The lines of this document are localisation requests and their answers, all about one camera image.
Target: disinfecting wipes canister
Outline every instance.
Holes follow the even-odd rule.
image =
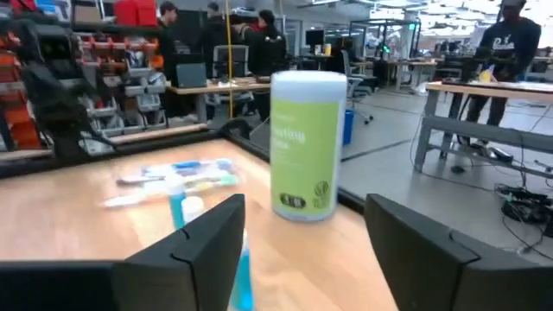
[[[347,77],[276,73],[270,87],[271,200],[286,219],[317,221],[336,208]]]

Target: green label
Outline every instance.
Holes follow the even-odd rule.
[[[270,114],[271,198],[287,214],[317,216],[334,208],[339,103],[273,99]]]

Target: person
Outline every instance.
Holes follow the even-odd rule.
[[[159,52],[163,57],[163,74],[169,81],[175,81],[175,37],[170,29],[178,18],[178,9],[170,1],[159,6],[160,18],[157,25],[163,31],[158,37]],[[190,113],[194,107],[194,98],[179,97],[172,92],[161,94],[160,100],[165,110],[165,116],[169,121],[190,121],[196,122],[198,118]]]
[[[248,68],[256,76],[271,76],[287,69],[286,39],[275,26],[275,15],[270,10],[261,10],[256,31],[244,22],[233,25],[238,36],[248,45]],[[251,110],[257,110],[262,122],[270,115],[270,94],[254,92]]]
[[[347,58],[349,59],[350,65],[353,62],[361,62],[361,60],[355,55],[355,50],[353,49],[353,40],[351,38],[340,38],[336,40],[332,46],[332,57],[327,60],[327,71],[350,74],[346,73],[342,51],[347,52]]]
[[[496,58],[514,59],[512,62],[496,61],[493,75],[497,81],[516,81],[517,76],[524,73],[536,55],[542,30],[532,20],[520,16],[525,4],[525,0],[504,0],[501,10],[503,21],[486,29],[482,36],[480,48],[491,50],[492,56]],[[471,96],[467,121],[478,122],[488,99],[486,96]],[[499,126],[505,114],[506,103],[507,98],[492,98],[488,125]],[[460,137],[460,143],[471,145],[469,137]],[[472,146],[484,148],[487,141],[479,140]]]
[[[231,28],[231,44],[238,42],[238,34],[234,28]],[[206,62],[206,75],[209,79],[213,77],[213,50],[217,46],[228,44],[228,34],[226,33],[226,23],[219,10],[219,5],[215,2],[207,5],[207,23],[201,30],[200,39],[196,44],[197,49],[202,51]]]
[[[344,49],[347,51],[347,56],[350,62],[361,62],[362,59],[357,57],[355,48],[353,47],[353,38],[344,38]]]

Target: blue trash can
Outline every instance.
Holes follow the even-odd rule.
[[[352,142],[353,115],[353,110],[346,109],[346,116],[344,117],[344,137],[342,140],[342,145],[344,146]]]

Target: white sneaker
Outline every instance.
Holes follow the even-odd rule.
[[[167,123],[169,126],[182,125],[184,123],[184,119],[182,117],[168,117]]]
[[[474,143],[474,147],[484,149],[485,147],[487,147],[487,142],[479,139],[478,141],[476,141],[476,143]]]
[[[192,122],[192,123],[197,123],[198,122],[198,116],[196,116],[193,113],[187,114],[182,119],[183,119],[183,121],[188,121],[188,122]]]

